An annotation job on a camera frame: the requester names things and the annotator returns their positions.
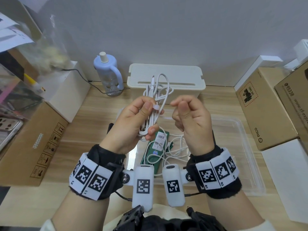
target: hand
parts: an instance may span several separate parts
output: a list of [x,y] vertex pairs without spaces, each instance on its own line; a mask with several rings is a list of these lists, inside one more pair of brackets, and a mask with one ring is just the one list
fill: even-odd
[[210,112],[201,101],[190,95],[181,95],[170,103],[176,106],[172,118],[175,126],[184,132],[184,138],[193,155],[203,155],[214,149]]
[[[127,154],[136,147],[140,137],[137,136],[140,126],[148,119],[152,112],[155,100],[151,97],[141,96],[126,106],[115,124],[100,143],[102,148],[118,154]],[[146,140],[153,140],[159,126],[148,128]]]

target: white cable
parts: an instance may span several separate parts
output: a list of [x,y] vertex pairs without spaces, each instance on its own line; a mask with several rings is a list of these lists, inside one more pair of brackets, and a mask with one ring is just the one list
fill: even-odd
[[[164,132],[165,140],[166,140],[167,139],[167,134],[166,134],[165,130],[163,128],[161,128],[161,127],[160,127],[160,129]],[[150,141],[148,143],[148,145],[147,145],[147,148],[145,149],[145,153],[144,153],[144,156],[143,156],[143,163],[148,162],[148,163],[151,163],[151,164],[155,164],[155,163],[159,162],[162,159],[162,167],[164,167],[166,164],[170,164],[168,162],[169,158],[177,159],[177,160],[180,160],[180,161],[183,161],[183,162],[187,162],[187,160],[181,159],[181,158],[186,157],[186,156],[189,155],[189,152],[188,152],[188,154],[181,155],[182,151],[186,150],[188,148],[188,147],[182,147],[182,140],[184,140],[184,135],[173,135],[173,134],[169,134],[169,135],[170,136],[175,136],[175,138],[173,138],[171,141],[169,141],[169,143],[173,142],[176,139],[180,139],[180,148],[176,149],[176,150],[173,150],[173,151],[170,151],[170,144],[166,144],[166,146],[164,147],[159,142],[157,142],[155,140]],[[162,148],[163,154],[162,155],[149,154],[147,156],[147,158],[145,159],[146,153],[148,152],[148,148],[150,147],[151,143],[157,143]],[[155,156],[158,159],[156,161],[149,161],[150,156]],[[160,175],[162,175],[162,173],[154,174],[154,176],[160,176]]]
[[[164,76],[166,81],[167,81],[167,86],[163,86],[162,84],[158,84],[159,81],[159,77],[160,76]],[[161,105],[161,107],[159,108],[159,110],[157,107],[154,107],[156,109],[154,109],[151,113],[151,115],[149,116],[149,118],[142,124],[142,126],[140,127],[140,131],[138,133],[138,136],[143,137],[146,136],[148,134],[148,128],[150,128],[151,126],[156,124],[157,119],[159,118],[159,115],[161,113],[161,111],[164,108],[164,105],[167,101],[168,95],[170,95],[173,92],[173,88],[170,87],[170,83],[168,80],[168,77],[166,75],[164,75],[163,73],[161,73],[156,82],[155,82],[155,77],[152,77],[151,80],[151,85],[147,85],[143,95],[144,96],[148,96],[148,97],[152,97],[155,99],[156,101],[156,106],[159,106],[159,103],[161,100],[163,100],[163,103]]]

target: barcode label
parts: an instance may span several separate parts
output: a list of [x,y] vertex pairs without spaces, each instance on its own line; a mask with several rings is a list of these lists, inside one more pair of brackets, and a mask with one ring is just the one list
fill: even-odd
[[152,146],[152,149],[162,151],[163,150],[162,147],[164,146],[164,144],[165,144],[165,134],[164,133],[158,133],[156,135],[155,142]]

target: person's left hand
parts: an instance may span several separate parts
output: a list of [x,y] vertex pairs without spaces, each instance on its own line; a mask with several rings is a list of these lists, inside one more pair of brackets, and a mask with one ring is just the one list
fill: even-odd
[[[133,150],[140,139],[137,136],[140,126],[148,119],[155,104],[155,100],[151,97],[141,96],[135,99],[122,110],[115,124],[100,143],[100,146],[118,154],[127,154]],[[145,136],[145,139],[153,140],[158,129],[158,124],[148,128],[148,134]]]

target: blue water bottle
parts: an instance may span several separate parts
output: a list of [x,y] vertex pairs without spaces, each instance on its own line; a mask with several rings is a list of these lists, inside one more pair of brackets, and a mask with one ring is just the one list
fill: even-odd
[[94,59],[94,68],[108,96],[118,96],[122,93],[123,79],[114,56],[100,52]]

